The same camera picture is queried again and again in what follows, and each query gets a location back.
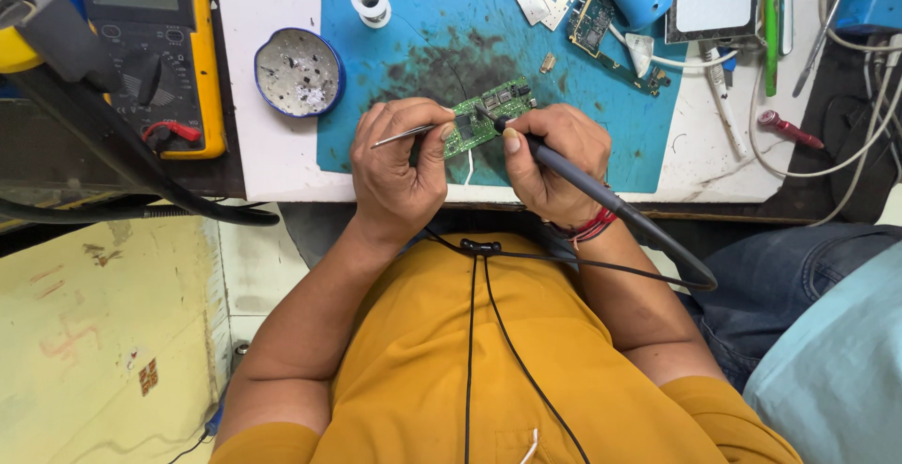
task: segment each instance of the soldering iron handle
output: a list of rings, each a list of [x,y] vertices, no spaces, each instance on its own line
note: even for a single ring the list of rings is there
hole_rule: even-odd
[[[636,207],[629,205],[613,191],[604,187],[604,184],[596,181],[591,175],[580,170],[575,164],[558,154],[557,151],[545,145],[540,136],[526,134],[526,141],[529,144],[529,151],[532,156],[543,164],[545,164],[555,173],[560,175],[566,181],[575,185],[579,191],[588,195],[592,200],[601,203],[603,207],[610,210],[623,222],[637,228],[643,235],[647,236],[654,243],[658,244],[665,254],[670,256],[686,266],[693,269],[694,273],[700,274],[704,278],[704,282],[708,284],[707,290],[713,290],[717,287],[717,280],[714,273],[711,272],[701,260],[696,258],[679,242],[674,240],[666,231],[661,229],[654,221],[639,212]],[[691,280],[702,283],[701,279]]]
[[[600,182],[594,180],[585,171],[576,168],[575,164],[558,154],[558,151],[546,146],[541,136],[531,133],[527,133],[525,136],[526,143],[529,145],[529,151],[536,161],[554,170],[555,173],[575,185],[579,191],[589,195],[589,198],[601,203],[607,210],[620,216],[617,212],[624,204],[624,201],[619,196],[605,188]]]

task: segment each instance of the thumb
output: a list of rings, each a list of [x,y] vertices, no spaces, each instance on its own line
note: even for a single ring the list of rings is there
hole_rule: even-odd
[[[526,137],[512,127],[504,129],[504,159],[513,191],[528,207],[527,200],[535,201],[545,193],[545,181],[529,153]]]
[[[417,158],[417,178],[422,182],[435,187],[445,183],[445,139],[454,127],[453,122],[446,122],[433,128],[423,138]]]

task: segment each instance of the blue bowl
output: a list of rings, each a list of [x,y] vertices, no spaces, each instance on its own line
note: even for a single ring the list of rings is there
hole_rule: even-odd
[[[344,64],[326,40],[296,27],[280,29],[254,55],[254,79],[267,103],[287,116],[319,116],[344,94]]]

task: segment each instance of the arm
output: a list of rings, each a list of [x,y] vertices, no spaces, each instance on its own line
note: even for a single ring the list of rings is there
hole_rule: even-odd
[[[453,111],[425,99],[379,103],[361,117],[351,146],[357,212],[254,337],[232,377],[217,447],[269,422],[301,424],[320,435],[326,430],[328,382],[350,340],[361,299],[445,200],[445,138],[453,119]],[[442,125],[423,140],[416,168],[408,163],[412,137],[370,149],[423,124]]]
[[[611,136],[569,105],[530,111],[504,132],[507,170],[514,192],[527,208],[561,228],[580,228],[601,206],[539,167],[523,133],[545,137],[549,147],[603,181]],[[658,274],[626,226],[615,221],[599,237],[579,243],[577,257],[617,263]],[[580,268],[587,302],[603,321],[614,347],[656,385],[677,378],[707,376],[726,381],[692,318],[661,281],[593,266]]]

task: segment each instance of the mustard yellow t-shirt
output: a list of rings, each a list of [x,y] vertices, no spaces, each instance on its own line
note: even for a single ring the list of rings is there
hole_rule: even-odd
[[[447,239],[456,244],[461,237]],[[514,235],[468,237],[542,253]],[[701,377],[651,383],[613,348],[560,266],[488,261],[514,347],[591,462],[800,462],[729,384]],[[259,425],[231,437],[210,462],[463,462],[472,270],[472,258],[436,242],[413,246],[367,295],[365,318],[334,380],[323,436],[298,424]],[[538,445],[529,462],[583,461],[508,348],[480,259],[470,461],[519,464],[533,429]]]

